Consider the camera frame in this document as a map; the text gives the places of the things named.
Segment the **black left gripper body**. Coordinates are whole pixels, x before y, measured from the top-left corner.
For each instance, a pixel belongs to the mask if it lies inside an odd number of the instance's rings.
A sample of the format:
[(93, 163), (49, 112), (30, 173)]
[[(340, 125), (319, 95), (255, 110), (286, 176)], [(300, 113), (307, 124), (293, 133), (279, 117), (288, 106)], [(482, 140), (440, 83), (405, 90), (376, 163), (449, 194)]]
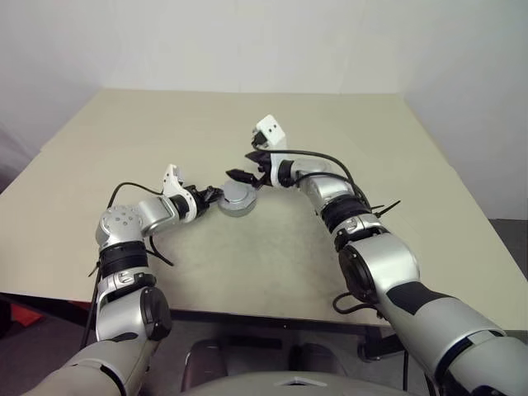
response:
[(187, 190), (191, 193), (191, 196), (196, 204), (196, 214), (203, 215), (210, 207), (210, 203), (208, 201), (210, 197), (209, 187), (199, 191), (195, 185), (190, 185), (187, 187)]

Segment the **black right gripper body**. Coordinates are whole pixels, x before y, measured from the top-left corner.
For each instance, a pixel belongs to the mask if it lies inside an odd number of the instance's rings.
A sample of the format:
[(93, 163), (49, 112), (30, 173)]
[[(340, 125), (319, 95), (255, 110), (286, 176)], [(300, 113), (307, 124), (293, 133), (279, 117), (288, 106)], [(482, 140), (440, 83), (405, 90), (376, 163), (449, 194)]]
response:
[(254, 187), (273, 186), (271, 182), (271, 155), (267, 152), (264, 153), (266, 153), (266, 164), (257, 164), (257, 170), (262, 174), (259, 178), (262, 180), (262, 185)]

